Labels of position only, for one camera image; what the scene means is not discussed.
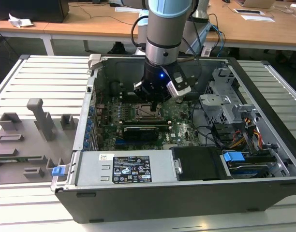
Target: electrical cord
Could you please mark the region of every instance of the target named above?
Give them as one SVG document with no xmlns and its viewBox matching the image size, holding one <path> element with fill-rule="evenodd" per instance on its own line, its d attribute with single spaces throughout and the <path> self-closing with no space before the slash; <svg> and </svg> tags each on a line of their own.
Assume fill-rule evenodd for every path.
<svg viewBox="0 0 296 232">
<path fill-rule="evenodd" d="M 201 54 L 201 51 L 202 51 L 202 44 L 201 44 L 200 36 L 197 33 L 197 28 L 196 28 L 196 24 L 195 24 L 195 21 L 194 21 L 193 16 L 191 16 L 191 20 L 193 22 L 195 34 L 196 34 L 196 37 L 197 37 L 197 40 L 198 40 L 198 45 L 199 45 L 199 51 L 198 51 L 198 53 L 199 53 L 199 56 L 201 56 L 200 54 Z"/>
<path fill-rule="evenodd" d="M 190 49 L 190 51 L 193 53 L 193 56 L 196 58 L 197 65 L 198 65 L 198 67 L 200 69 L 200 73 L 198 75 L 198 78 L 200 78 L 201 75 L 202 75 L 202 65 L 201 65 L 200 59 L 198 58 L 198 55 L 192 49 L 192 47 L 190 46 L 190 44 L 188 43 L 188 41 L 185 38 L 183 38 L 183 37 L 182 37 L 182 40 L 187 45 L 187 47 Z"/>
<path fill-rule="evenodd" d="M 211 25 L 211 26 L 212 26 L 212 28 L 214 28 L 215 31 L 217 32 L 218 37 L 221 37 L 221 47 L 220 47 L 219 53 L 217 54 L 217 57 L 219 57 L 219 55 L 221 54 L 221 51 L 222 51 L 223 48 L 224 48 L 224 44 L 225 44 L 225 40 L 226 40 L 226 38 L 225 38 L 225 34 L 224 34 L 222 31 L 220 31 L 218 28 L 216 28 L 214 25 Z"/>
<path fill-rule="evenodd" d="M 216 26 L 217 26 L 217 29 L 219 29 L 219 25 L 218 25 L 218 17 L 217 17 L 217 15 L 216 14 L 209 14 L 208 16 L 210 16 L 210 15 L 214 15 L 215 16 L 215 18 L 216 18 Z M 213 48 L 211 49 L 211 51 L 210 52 L 212 52 L 213 50 L 215 50 L 215 48 L 217 47 L 217 45 L 218 45 L 218 43 L 219 43 L 219 41 L 220 41 L 220 35 L 219 35 L 219 33 L 217 32 L 217 35 L 218 35 L 218 41 L 217 41 L 217 43 L 213 46 Z"/>
<path fill-rule="evenodd" d="M 1 38 L 8 44 L 8 46 L 12 49 L 12 51 L 19 57 L 18 53 L 14 50 L 14 48 L 9 44 L 9 42 L 5 39 L 5 37 L 0 33 Z"/>
<path fill-rule="evenodd" d="M 193 108 L 192 108 L 192 112 L 191 112 L 191 125 L 193 126 L 193 128 L 194 128 L 195 130 L 197 130 L 197 132 L 198 132 L 200 135 L 202 135 L 202 136 L 204 136 L 205 138 L 209 139 L 210 141 L 214 142 L 216 145 L 219 145 L 219 147 L 221 147 L 221 148 L 227 148 L 227 147 L 226 147 L 226 146 L 225 146 L 220 140 L 218 140 L 217 138 L 215 138 L 215 137 L 210 138 L 208 135 L 206 135 L 206 134 L 204 134 L 204 133 L 202 133 L 202 132 L 200 132 L 200 131 L 198 130 L 198 128 L 200 128 L 200 127 L 206 127 L 206 128 L 207 128 L 207 127 L 209 127 L 209 126 L 199 126 L 199 127 L 195 127 L 194 122 L 193 122 L 193 114 L 194 114 L 194 111 L 195 111 L 195 107 L 196 107 L 196 105 L 197 105 L 198 103 L 200 104 L 201 109 L 203 110 L 204 114 L 207 115 L 206 112 L 205 112 L 205 110 L 203 109 L 203 106 L 202 106 L 201 102 L 200 102 L 200 101 L 195 102 L 194 105 L 193 105 Z"/>
<path fill-rule="evenodd" d="M 213 48 L 211 49 L 211 52 L 212 52 L 213 50 L 215 50 L 215 48 L 218 46 L 218 43 L 219 43 L 220 38 L 221 38 L 221 48 L 220 48 L 220 51 L 219 51 L 219 53 L 218 53 L 218 55 L 217 55 L 217 57 L 218 57 L 218 56 L 221 54 L 221 51 L 222 51 L 223 48 L 224 48 L 225 41 L 226 41 L 226 37 L 225 37 L 225 34 L 224 34 L 222 31 L 219 30 L 218 17 L 217 17 L 217 15 L 216 15 L 216 14 L 209 14 L 208 16 L 210 16 L 210 15 L 213 15 L 213 16 L 215 16 L 215 18 L 216 18 L 216 24 L 217 24 L 217 25 L 214 26 L 214 25 L 212 24 L 211 26 L 215 29 L 215 31 L 216 31 L 216 33 L 217 33 L 217 35 L 218 35 L 218 41 L 217 41 L 217 43 L 213 46 Z"/>
<path fill-rule="evenodd" d="M 140 20 L 142 20 L 143 18 L 148 18 L 148 17 L 149 17 L 148 15 L 141 16 L 141 17 L 139 17 L 139 18 L 133 23 L 133 26 L 132 26 L 132 28 L 131 28 L 131 41 L 132 41 L 132 43 L 134 44 L 135 47 L 140 47 L 141 45 L 138 44 L 138 43 L 136 43 L 135 40 L 134 40 L 134 29 L 135 29 L 137 23 L 138 23 Z"/>
<path fill-rule="evenodd" d="M 84 8 L 82 8 L 82 6 L 79 6 L 86 14 L 88 14 L 89 16 L 90 16 L 90 19 L 92 19 L 92 18 L 101 18 L 101 17 L 109 17 L 109 18 L 112 18 L 112 19 L 114 19 L 114 20 L 116 20 L 116 21 L 119 21 L 120 23 L 124 23 L 124 24 L 127 24 L 127 25 L 132 25 L 132 23 L 126 23 L 126 22 L 123 22 L 123 21 L 121 21 L 121 20 L 119 20 L 119 19 L 117 19 L 117 18 L 114 18 L 114 17 L 112 17 L 112 16 L 109 16 L 109 15 L 101 15 L 101 16 L 91 16 L 87 11 L 85 11 L 85 9 Z"/>
<path fill-rule="evenodd" d="M 199 3 L 199 0 L 196 0 L 195 6 L 193 7 L 193 10 L 191 11 L 191 14 L 190 14 L 191 17 L 195 13 L 195 11 L 197 10 L 198 3 Z"/>
<path fill-rule="evenodd" d="M 92 4 L 92 3 L 87 3 L 87 4 L 84 4 L 84 5 L 79 5 L 79 4 L 83 4 L 84 2 L 76 2 L 77 5 L 76 6 L 73 6 L 73 5 L 70 5 L 70 3 L 75 3 L 75 2 L 69 2 L 69 6 L 72 6 L 72 7 L 80 7 L 80 6 L 87 6 L 87 7 L 91 7 L 91 6 L 105 6 L 105 5 L 108 5 L 109 3 L 105 3 L 103 5 L 96 5 L 96 4 Z"/>
</svg>

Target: wooden desk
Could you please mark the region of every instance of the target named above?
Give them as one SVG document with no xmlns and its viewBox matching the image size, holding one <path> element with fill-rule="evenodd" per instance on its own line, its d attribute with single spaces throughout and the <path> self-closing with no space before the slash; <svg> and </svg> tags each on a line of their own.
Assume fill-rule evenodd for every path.
<svg viewBox="0 0 296 232">
<path fill-rule="evenodd" d="M 219 28 L 226 36 L 227 47 L 248 47 L 262 49 L 296 50 L 296 17 L 291 14 L 271 9 L 251 8 L 260 10 L 267 17 L 273 17 L 275 22 L 248 21 L 241 15 L 232 12 L 229 8 L 242 9 L 235 0 L 232 0 L 227 7 L 221 0 L 210 0 L 211 6 L 208 13 L 215 13 L 218 17 Z M 290 6 L 290 3 L 276 2 L 275 9 L 286 10 L 277 6 Z M 212 24 L 216 24 L 213 15 L 210 16 Z M 207 36 L 206 46 L 214 44 L 218 39 L 215 32 Z"/>
<path fill-rule="evenodd" d="M 268 9 L 259 9 L 265 13 L 265 16 L 272 17 L 273 15 L 275 22 L 247 21 L 241 17 L 242 14 L 233 13 L 229 8 L 223 7 L 225 3 L 222 0 L 210 0 L 210 3 L 208 13 L 217 15 L 219 28 L 226 36 L 225 46 L 296 50 L 296 17 L 293 15 L 277 10 L 270 14 L 266 13 Z M 41 38 L 48 55 L 54 55 L 52 39 L 83 40 L 85 50 L 89 49 L 89 40 L 131 41 L 130 31 L 132 26 L 130 24 L 133 24 L 138 18 L 137 13 L 115 12 L 115 8 L 109 5 L 90 6 L 80 3 L 70 3 L 70 5 L 69 15 L 63 24 L 35 22 L 34 27 L 18 29 L 11 26 L 7 21 L 0 21 L 0 32 L 8 37 Z M 276 2 L 276 5 L 289 6 L 290 3 Z M 228 7 L 231 9 L 242 8 L 235 0 L 232 0 Z M 211 16 L 210 20 L 211 23 L 216 24 L 214 16 Z M 217 39 L 217 34 L 210 32 L 205 46 L 213 47 Z"/>
<path fill-rule="evenodd" d="M 49 23 L 44 29 L 45 33 L 127 37 L 129 39 L 132 25 L 138 18 L 138 13 L 115 12 L 115 7 L 110 7 L 109 5 L 85 6 L 83 4 L 70 3 L 69 6 L 69 14 L 63 23 Z"/>
</svg>

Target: yellow wire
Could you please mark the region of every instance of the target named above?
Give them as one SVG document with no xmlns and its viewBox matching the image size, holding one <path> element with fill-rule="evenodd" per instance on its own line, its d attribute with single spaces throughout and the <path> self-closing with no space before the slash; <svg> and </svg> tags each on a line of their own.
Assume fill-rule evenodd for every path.
<svg viewBox="0 0 296 232">
<path fill-rule="evenodd" d="M 260 139 L 261 137 L 260 137 L 260 134 L 257 133 L 257 132 L 253 132 L 253 133 L 258 136 L 258 145 L 259 145 L 259 147 L 261 147 L 261 139 Z"/>
<path fill-rule="evenodd" d="M 236 146 L 238 146 L 240 143 L 242 143 L 244 141 L 245 141 L 245 139 L 241 138 L 239 141 L 237 141 L 235 144 L 233 144 L 230 148 L 236 147 Z"/>
</svg>

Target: black cable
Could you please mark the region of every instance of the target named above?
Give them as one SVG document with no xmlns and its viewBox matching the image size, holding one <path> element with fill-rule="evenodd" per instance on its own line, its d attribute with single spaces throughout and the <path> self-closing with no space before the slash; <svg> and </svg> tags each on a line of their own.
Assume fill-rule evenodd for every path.
<svg viewBox="0 0 296 232">
<path fill-rule="evenodd" d="M 219 29 L 219 26 L 218 26 L 218 18 L 217 18 L 217 16 L 216 16 L 216 14 L 212 13 L 212 14 L 209 14 L 208 16 L 210 16 L 210 15 L 215 16 L 215 18 L 216 18 L 216 24 L 217 24 L 217 29 Z"/>
<path fill-rule="evenodd" d="M 70 3 L 75 3 L 75 2 L 69 2 L 69 6 L 72 6 L 72 7 L 80 7 L 80 6 L 87 6 L 87 7 L 91 7 L 91 6 L 105 6 L 105 5 L 108 5 L 109 3 L 105 3 L 103 5 L 96 5 L 96 4 L 91 4 L 91 3 L 88 3 L 88 4 L 84 4 L 84 2 L 76 2 L 77 5 L 76 6 L 73 6 L 73 5 L 70 5 Z"/>
<path fill-rule="evenodd" d="M 191 14 L 190 14 L 191 17 L 195 13 L 195 11 L 197 10 L 198 3 L 199 3 L 199 0 L 196 0 L 195 6 L 193 7 L 193 10 L 191 11 Z"/>
<path fill-rule="evenodd" d="M 191 112 L 191 125 L 193 126 L 194 129 L 197 130 L 197 132 L 198 132 L 200 135 L 202 135 L 202 136 L 204 136 L 205 138 L 207 138 L 207 139 L 213 141 L 214 143 L 216 143 L 215 140 L 213 140 L 212 138 L 208 137 L 207 135 L 205 135 L 204 133 L 202 133 L 202 132 L 200 132 L 200 131 L 198 130 L 199 127 L 206 127 L 206 126 L 195 127 L 195 125 L 194 125 L 194 122 L 193 122 L 193 114 L 194 114 L 194 111 L 195 111 L 195 107 L 196 107 L 196 105 L 197 105 L 198 103 L 199 103 L 199 101 L 198 101 L 198 102 L 195 102 L 194 105 L 193 105 L 193 108 L 192 108 L 192 112 Z"/>
<path fill-rule="evenodd" d="M 193 109 L 192 109 L 192 112 L 191 112 L 191 125 L 197 130 L 197 132 L 198 132 L 200 135 L 202 135 L 202 136 L 204 136 L 205 138 L 209 139 L 210 141 L 214 142 L 216 145 L 219 145 L 219 147 L 228 149 L 228 147 L 227 147 L 226 145 L 224 145 L 219 139 L 217 139 L 217 138 L 214 137 L 214 136 L 213 136 L 213 138 L 210 138 L 208 135 L 206 135 L 206 134 L 200 132 L 200 131 L 198 130 L 199 127 L 195 127 L 194 122 L 193 122 L 193 114 L 194 114 L 195 107 L 196 107 L 196 105 L 197 105 L 198 103 L 200 103 L 201 109 L 203 110 L 204 114 L 207 116 L 207 114 L 206 114 L 206 112 L 205 112 L 205 110 L 204 110 L 204 108 L 203 108 L 201 102 L 200 102 L 200 101 L 197 101 L 197 102 L 194 104 Z"/>
<path fill-rule="evenodd" d="M 112 19 L 114 19 L 114 20 L 117 20 L 117 21 L 119 21 L 120 23 L 124 23 L 124 24 L 127 24 L 127 25 L 132 25 L 131 23 L 126 23 L 126 22 L 123 22 L 123 21 L 121 21 L 121 20 L 119 20 L 119 19 L 117 19 L 117 18 L 114 18 L 114 17 L 112 17 L 112 16 L 109 16 L 109 15 L 101 15 L 101 16 L 91 16 L 87 11 L 85 11 L 85 9 L 84 8 L 82 8 L 81 6 L 79 6 L 86 14 L 88 14 L 89 16 L 90 16 L 90 19 L 92 19 L 92 18 L 101 18 L 101 17 L 109 17 L 109 18 L 112 18 Z"/>
<path fill-rule="evenodd" d="M 193 22 L 193 26 L 194 26 L 194 29 L 195 29 L 195 34 L 196 34 L 196 37 L 197 37 L 197 40 L 198 40 L 198 44 L 199 44 L 199 56 L 201 56 L 201 51 L 202 51 L 202 44 L 201 44 L 201 40 L 200 40 L 200 37 L 197 33 L 197 28 L 196 28 L 196 24 L 195 24 L 195 21 L 194 21 L 194 18 L 191 16 L 191 20 Z"/>
<path fill-rule="evenodd" d="M 208 16 L 210 16 L 210 15 L 215 16 L 215 18 L 216 18 L 216 26 L 217 26 L 217 29 L 219 30 L 219 24 L 218 24 L 218 17 L 217 17 L 217 15 L 216 15 L 216 14 L 209 14 Z M 220 35 L 219 35 L 219 33 L 218 33 L 217 30 L 216 30 L 216 33 L 217 33 L 217 35 L 218 35 L 218 41 L 217 41 L 217 43 L 215 44 L 215 46 L 211 49 L 210 52 L 212 52 L 213 50 L 215 50 L 215 48 L 218 46 L 218 43 L 220 42 Z"/>
<path fill-rule="evenodd" d="M 143 18 L 148 18 L 148 15 L 144 15 L 144 16 L 139 17 L 139 18 L 134 22 L 134 24 L 133 24 L 133 26 L 132 26 L 132 28 L 131 28 L 131 41 L 132 41 L 132 43 L 134 44 L 135 47 L 139 47 L 140 45 L 134 41 L 134 29 L 135 29 L 137 23 L 138 23 L 140 20 L 142 20 Z"/>
<path fill-rule="evenodd" d="M 205 137 L 205 146 L 208 146 L 208 144 L 207 144 L 207 137 Z"/>
<path fill-rule="evenodd" d="M 19 57 L 18 53 L 13 49 L 13 47 L 9 44 L 9 42 L 7 41 L 7 39 L 5 39 L 5 37 L 0 33 L 0 36 L 2 37 L 2 39 L 8 44 L 8 46 L 12 49 L 12 51 Z"/>
<path fill-rule="evenodd" d="M 194 57 L 196 58 L 197 65 L 198 65 L 198 67 L 199 67 L 199 69 L 200 69 L 200 73 L 199 73 L 199 75 L 198 75 L 198 78 L 200 78 L 201 75 L 202 75 L 202 65 L 201 65 L 201 62 L 200 62 L 200 60 L 199 60 L 197 54 L 195 53 L 195 51 L 192 49 L 192 47 L 191 47 L 190 44 L 188 43 L 188 41 L 186 41 L 186 39 L 183 38 L 183 37 L 182 37 L 182 40 L 183 40 L 183 42 L 188 46 L 188 48 L 190 49 L 190 51 L 193 53 Z"/>
</svg>

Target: blue tab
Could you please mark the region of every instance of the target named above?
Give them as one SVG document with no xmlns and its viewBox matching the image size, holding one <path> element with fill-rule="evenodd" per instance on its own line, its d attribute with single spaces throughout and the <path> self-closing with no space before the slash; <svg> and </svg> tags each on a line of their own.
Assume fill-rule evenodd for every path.
<svg viewBox="0 0 296 232">
<path fill-rule="evenodd" d="M 240 151 L 228 151 L 223 154 L 223 157 L 226 162 L 245 161 L 245 158 Z"/>
<path fill-rule="evenodd" d="M 65 167 L 55 167 L 52 169 L 52 176 L 64 176 Z"/>
</svg>

